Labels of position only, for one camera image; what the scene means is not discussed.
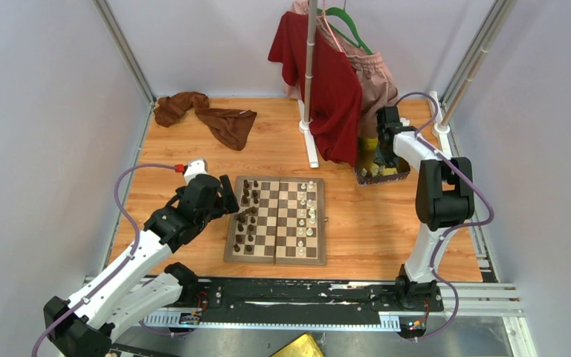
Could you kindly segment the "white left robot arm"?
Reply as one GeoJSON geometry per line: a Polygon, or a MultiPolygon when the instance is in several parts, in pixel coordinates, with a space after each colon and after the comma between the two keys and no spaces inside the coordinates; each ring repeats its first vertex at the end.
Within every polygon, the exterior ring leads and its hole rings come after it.
{"type": "Polygon", "coordinates": [[[181,263],[168,265],[142,287],[137,284],[210,221],[238,211],[228,176],[193,176],[152,213],[133,243],[102,273],[70,297],[53,297],[45,304],[46,328],[32,354],[48,339],[64,356],[104,356],[119,336],[155,310],[172,303],[192,306],[199,279],[181,263]]]}

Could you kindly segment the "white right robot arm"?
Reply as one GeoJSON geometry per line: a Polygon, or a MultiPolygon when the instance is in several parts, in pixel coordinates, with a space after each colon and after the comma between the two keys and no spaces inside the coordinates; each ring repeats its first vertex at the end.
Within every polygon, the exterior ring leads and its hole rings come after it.
{"type": "Polygon", "coordinates": [[[396,278],[395,300],[414,310],[436,291],[436,273],[454,233],[453,227],[474,214],[474,193],[458,173],[471,178],[471,162],[449,157],[433,147],[413,126],[401,122],[399,109],[376,112],[378,154],[387,166],[407,163],[418,173],[415,209],[420,221],[413,251],[396,278]]]}

